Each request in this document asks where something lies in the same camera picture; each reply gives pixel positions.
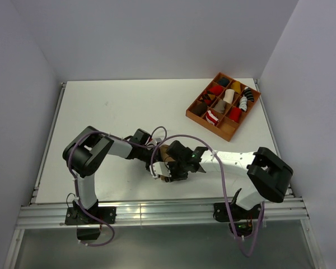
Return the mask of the tan brown sock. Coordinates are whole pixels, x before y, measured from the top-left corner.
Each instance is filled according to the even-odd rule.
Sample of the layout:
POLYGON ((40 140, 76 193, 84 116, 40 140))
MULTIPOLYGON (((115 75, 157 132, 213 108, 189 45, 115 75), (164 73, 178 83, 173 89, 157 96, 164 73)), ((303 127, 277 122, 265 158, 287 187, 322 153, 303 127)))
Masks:
MULTIPOLYGON (((160 147, 160 156, 161 156, 162 161, 165 163, 165 167, 167 169, 170 169, 169 163, 174 162, 175 160, 167 153, 168 148, 169 148, 169 145, 162 145, 160 147)), ((171 177, 166 177, 164 175, 161 175, 160 179, 165 183, 171 183, 171 177)))

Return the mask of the red white striped sock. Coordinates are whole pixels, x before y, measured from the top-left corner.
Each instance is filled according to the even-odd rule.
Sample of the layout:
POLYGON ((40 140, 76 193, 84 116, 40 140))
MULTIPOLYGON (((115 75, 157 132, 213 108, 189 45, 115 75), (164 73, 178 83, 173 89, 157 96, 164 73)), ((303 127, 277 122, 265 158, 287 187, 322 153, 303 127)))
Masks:
POLYGON ((211 110, 207 110, 205 114, 205 119, 209 124, 213 126, 216 126, 220 121, 220 119, 211 110))

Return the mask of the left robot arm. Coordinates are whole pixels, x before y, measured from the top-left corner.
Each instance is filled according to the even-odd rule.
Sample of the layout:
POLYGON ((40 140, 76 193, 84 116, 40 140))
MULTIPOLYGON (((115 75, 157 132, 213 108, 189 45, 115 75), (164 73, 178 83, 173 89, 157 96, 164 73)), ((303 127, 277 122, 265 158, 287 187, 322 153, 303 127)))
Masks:
POLYGON ((75 191, 78 201, 73 204, 77 207, 80 220, 91 224, 99 215, 94 175, 105 157, 111 155, 148 163, 152 155, 152 150, 147 145, 150 138, 151 135, 142 129, 122 139, 88 126, 64 149, 63 159, 77 177, 75 191))

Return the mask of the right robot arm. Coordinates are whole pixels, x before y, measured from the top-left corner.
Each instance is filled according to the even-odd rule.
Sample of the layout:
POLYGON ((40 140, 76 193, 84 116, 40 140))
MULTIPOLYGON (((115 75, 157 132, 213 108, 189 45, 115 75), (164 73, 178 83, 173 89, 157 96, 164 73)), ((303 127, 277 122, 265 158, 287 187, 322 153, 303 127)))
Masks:
POLYGON ((249 179, 229 202, 232 217, 241 220, 264 201, 281 203, 293 176, 293 169, 266 147, 256 152, 214 151, 207 147, 191 150, 174 141, 166 150, 171 174, 169 181, 182 180, 188 173, 228 172, 249 179))

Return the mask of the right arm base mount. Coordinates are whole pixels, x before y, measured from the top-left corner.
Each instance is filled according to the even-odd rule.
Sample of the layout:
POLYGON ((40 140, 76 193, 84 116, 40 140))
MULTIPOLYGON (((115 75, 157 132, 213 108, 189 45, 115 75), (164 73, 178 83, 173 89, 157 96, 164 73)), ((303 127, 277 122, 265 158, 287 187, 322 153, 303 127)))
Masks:
MULTIPOLYGON (((261 205, 255 205, 251 210, 245 210, 231 201, 229 206, 237 236, 246 237, 252 235, 254 231, 253 221, 257 220, 262 213, 261 205)), ((228 222, 230 232, 233 233, 233 228, 232 224, 230 223, 226 204, 224 202, 214 203, 213 208, 213 218, 217 222, 228 222)))

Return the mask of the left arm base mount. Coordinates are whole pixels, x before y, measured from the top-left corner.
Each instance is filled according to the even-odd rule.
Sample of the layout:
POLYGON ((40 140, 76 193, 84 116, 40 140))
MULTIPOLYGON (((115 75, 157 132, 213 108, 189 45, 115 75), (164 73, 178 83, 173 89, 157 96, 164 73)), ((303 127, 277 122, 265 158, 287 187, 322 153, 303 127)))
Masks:
POLYGON ((101 228, 103 226, 101 221, 110 225, 115 223, 116 207, 96 206, 93 210, 88 210, 88 212, 100 221, 85 214, 79 205, 74 203, 72 207, 67 209, 64 224, 66 226, 76 226, 77 239, 91 243, 97 240, 101 234, 101 228))

